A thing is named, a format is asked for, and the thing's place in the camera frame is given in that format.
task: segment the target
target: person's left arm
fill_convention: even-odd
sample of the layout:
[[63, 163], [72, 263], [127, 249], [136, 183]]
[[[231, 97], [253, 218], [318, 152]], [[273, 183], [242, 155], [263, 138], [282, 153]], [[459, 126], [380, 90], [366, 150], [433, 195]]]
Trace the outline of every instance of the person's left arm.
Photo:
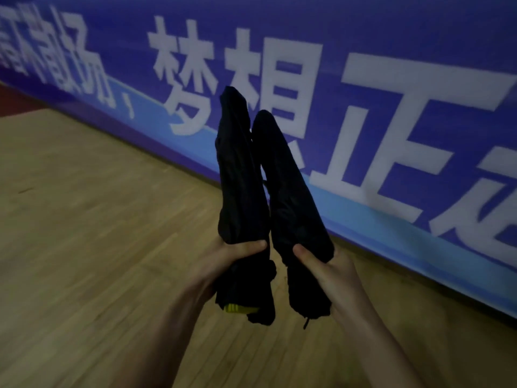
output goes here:
[[170, 388], [214, 281], [236, 260], [264, 250], [266, 241], [228, 245], [218, 236], [193, 267], [186, 284], [157, 317], [117, 374], [112, 388]]

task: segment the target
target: wooden floor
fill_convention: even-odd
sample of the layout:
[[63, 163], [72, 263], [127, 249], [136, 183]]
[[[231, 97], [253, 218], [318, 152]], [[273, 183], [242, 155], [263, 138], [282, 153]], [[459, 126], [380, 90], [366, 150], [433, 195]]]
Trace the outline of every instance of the wooden floor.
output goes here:
[[[104, 387], [216, 235], [221, 192], [92, 128], [37, 110], [0, 119], [0, 386]], [[271, 327], [205, 308], [177, 387], [368, 386], [330, 318]], [[517, 387], [517, 331], [357, 257], [381, 317], [431, 387]]]

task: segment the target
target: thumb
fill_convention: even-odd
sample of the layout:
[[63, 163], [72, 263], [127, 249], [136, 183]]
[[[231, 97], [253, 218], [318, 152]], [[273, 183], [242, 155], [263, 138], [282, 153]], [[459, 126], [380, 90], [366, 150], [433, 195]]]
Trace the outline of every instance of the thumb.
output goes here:
[[327, 267], [310, 250], [307, 250], [301, 244], [296, 244], [293, 247], [293, 253], [318, 281], [323, 279], [323, 274]]
[[241, 259], [262, 252], [267, 247], [265, 240], [241, 242], [240, 244], [226, 245], [232, 260]]

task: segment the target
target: person's left hand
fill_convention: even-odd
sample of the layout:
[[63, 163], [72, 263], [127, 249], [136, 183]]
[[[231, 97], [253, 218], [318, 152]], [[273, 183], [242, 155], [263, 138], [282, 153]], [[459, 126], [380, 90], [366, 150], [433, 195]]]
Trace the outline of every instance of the person's left hand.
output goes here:
[[213, 284], [236, 260], [259, 253], [266, 249], [265, 240], [242, 242], [229, 245], [218, 235], [190, 269], [187, 283], [201, 290], [201, 301], [207, 302], [214, 296]]

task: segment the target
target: person's right arm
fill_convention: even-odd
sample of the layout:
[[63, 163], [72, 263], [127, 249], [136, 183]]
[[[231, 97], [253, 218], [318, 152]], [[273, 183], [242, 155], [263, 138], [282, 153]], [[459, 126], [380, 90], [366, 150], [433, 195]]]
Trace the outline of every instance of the person's right arm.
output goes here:
[[335, 247], [327, 264], [300, 244], [296, 257], [312, 272], [332, 302], [331, 315], [348, 333], [374, 388], [422, 388], [423, 381], [388, 331], [362, 287], [354, 263]]

